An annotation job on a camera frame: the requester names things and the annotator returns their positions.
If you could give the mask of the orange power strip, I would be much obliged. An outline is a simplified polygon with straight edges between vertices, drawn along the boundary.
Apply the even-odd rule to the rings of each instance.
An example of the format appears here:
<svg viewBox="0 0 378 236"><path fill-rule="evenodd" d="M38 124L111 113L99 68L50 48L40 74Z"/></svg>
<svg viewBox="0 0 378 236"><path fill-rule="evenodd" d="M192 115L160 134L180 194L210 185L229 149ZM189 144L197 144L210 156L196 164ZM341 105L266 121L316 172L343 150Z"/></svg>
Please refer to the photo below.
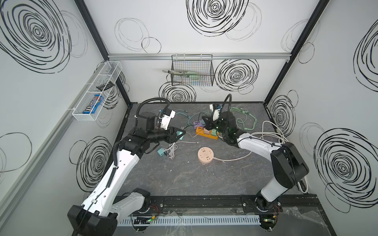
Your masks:
<svg viewBox="0 0 378 236"><path fill-rule="evenodd" d="M202 136L202 137L206 137L206 138L209 138L209 139L213 139L213 140L217 140L218 139L218 136L217 137L214 137L211 135L211 130L207 130L203 127L198 127L196 129L196 135L199 135L199 136Z"/></svg>

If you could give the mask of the teal charger adapter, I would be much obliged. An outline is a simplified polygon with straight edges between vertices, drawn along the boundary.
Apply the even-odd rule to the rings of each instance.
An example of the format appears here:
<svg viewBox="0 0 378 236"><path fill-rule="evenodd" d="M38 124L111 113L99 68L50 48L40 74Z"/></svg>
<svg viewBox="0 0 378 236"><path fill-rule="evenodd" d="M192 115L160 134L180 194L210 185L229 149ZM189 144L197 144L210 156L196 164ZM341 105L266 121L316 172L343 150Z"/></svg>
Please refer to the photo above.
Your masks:
<svg viewBox="0 0 378 236"><path fill-rule="evenodd" d="M157 153L158 153L159 156L164 156L164 155L166 155L166 150L164 148L160 148L157 151Z"/></svg>
<svg viewBox="0 0 378 236"><path fill-rule="evenodd" d="M185 135L185 134L184 134L183 132L181 132L181 131L177 131L177 132L176 132L176 136L177 136L177 138L178 138L179 140L182 140L184 135Z"/></svg>

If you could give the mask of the purple power strip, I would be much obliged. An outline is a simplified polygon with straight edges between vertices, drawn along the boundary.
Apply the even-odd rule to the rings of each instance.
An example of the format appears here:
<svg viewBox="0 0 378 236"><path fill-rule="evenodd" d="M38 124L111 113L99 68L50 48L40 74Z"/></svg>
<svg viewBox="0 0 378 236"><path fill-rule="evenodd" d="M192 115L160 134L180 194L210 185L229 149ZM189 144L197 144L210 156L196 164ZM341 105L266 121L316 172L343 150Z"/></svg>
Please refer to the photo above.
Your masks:
<svg viewBox="0 0 378 236"><path fill-rule="evenodd" d="M205 127L205 122L203 120L194 121L193 125L194 125L194 128L197 129L198 127Z"/></svg>

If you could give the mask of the round pink power socket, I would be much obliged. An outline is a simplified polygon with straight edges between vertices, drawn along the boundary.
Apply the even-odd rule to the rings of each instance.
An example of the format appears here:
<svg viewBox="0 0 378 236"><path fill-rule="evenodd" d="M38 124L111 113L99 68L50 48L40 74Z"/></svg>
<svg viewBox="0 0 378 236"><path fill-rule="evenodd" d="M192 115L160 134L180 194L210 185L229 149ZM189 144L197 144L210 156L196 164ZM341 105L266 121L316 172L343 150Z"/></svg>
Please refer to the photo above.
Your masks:
<svg viewBox="0 0 378 236"><path fill-rule="evenodd" d="M198 150L197 156L202 164L209 164L214 159L214 152L209 147L202 147Z"/></svg>

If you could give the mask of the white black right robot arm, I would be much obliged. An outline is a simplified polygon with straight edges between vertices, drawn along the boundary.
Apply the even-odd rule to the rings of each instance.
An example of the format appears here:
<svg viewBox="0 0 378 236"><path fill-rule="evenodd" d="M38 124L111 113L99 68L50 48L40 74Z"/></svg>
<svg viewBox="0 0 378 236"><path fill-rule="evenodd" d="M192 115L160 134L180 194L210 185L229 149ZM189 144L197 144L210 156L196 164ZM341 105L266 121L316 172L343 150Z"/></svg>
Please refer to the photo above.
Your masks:
<svg viewBox="0 0 378 236"><path fill-rule="evenodd" d="M309 167L293 143L278 144L253 136L236 126L235 117L230 112L221 113L217 119L212 115L203 116L202 119L207 130L216 130L230 146L248 150L271 161L273 178L255 198L260 211L270 210L279 196L309 174Z"/></svg>

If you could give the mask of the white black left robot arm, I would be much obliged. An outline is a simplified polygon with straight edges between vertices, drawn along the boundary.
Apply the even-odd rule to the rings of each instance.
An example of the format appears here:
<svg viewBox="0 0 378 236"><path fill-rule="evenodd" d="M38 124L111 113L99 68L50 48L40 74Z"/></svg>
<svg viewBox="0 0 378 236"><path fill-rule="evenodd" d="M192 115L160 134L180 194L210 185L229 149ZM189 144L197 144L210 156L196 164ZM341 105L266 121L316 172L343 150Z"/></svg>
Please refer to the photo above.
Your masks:
<svg viewBox="0 0 378 236"><path fill-rule="evenodd" d="M136 114L134 129L113 147L113 164L104 177L82 205L69 210L74 236L111 236L119 221L136 211L149 211L151 194L146 190L136 188L124 199L115 199L134 166L151 152L152 143L173 144L185 135L184 130L170 126L174 117L175 111L170 109L158 116L151 112Z"/></svg>

